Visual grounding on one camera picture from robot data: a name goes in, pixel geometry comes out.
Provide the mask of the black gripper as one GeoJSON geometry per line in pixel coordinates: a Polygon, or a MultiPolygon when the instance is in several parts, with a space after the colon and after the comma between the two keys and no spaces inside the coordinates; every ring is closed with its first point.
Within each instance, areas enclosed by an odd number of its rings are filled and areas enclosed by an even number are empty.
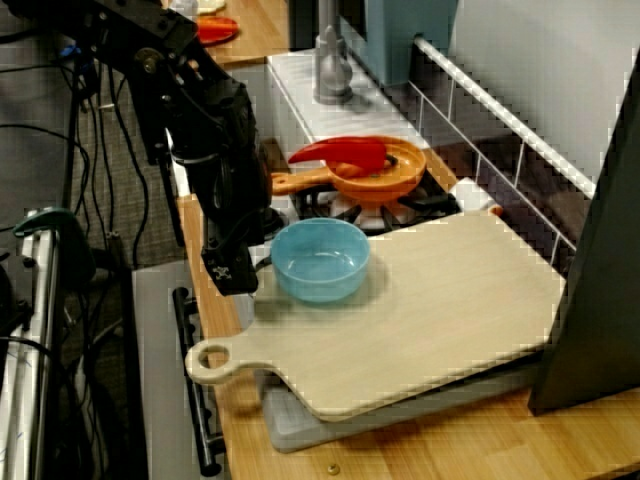
{"type": "Polygon", "coordinates": [[[209,245],[218,247],[201,250],[209,277],[223,296],[254,293],[258,279],[247,244],[264,240],[271,187],[257,153],[245,85],[221,82],[200,94],[182,94],[172,139],[176,161],[209,223],[209,245]]]}

